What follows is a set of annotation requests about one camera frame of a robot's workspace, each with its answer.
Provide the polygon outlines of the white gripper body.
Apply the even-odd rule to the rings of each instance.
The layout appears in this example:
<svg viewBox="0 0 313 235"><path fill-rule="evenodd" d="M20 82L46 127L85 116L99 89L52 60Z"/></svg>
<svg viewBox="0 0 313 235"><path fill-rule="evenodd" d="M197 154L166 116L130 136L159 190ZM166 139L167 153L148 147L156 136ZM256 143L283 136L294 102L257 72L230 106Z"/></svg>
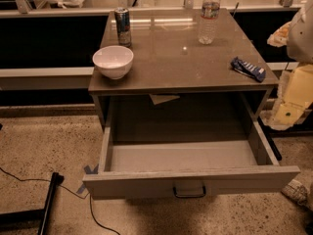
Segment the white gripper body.
<svg viewBox="0 0 313 235"><path fill-rule="evenodd" d="M313 65L299 64L280 76L273 108L262 114L263 123L274 130L294 126L313 103Z"/></svg>

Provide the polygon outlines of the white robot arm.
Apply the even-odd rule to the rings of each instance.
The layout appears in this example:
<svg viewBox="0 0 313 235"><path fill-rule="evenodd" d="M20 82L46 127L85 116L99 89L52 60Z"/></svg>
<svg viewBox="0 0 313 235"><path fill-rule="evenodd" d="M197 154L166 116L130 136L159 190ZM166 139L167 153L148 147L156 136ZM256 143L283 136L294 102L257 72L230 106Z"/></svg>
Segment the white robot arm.
<svg viewBox="0 0 313 235"><path fill-rule="evenodd" d="M293 71L283 71L278 99L266 116L274 130L294 126L313 103L313 0L306 0L292 20L267 39L274 47L287 47L288 56L298 62Z"/></svg>

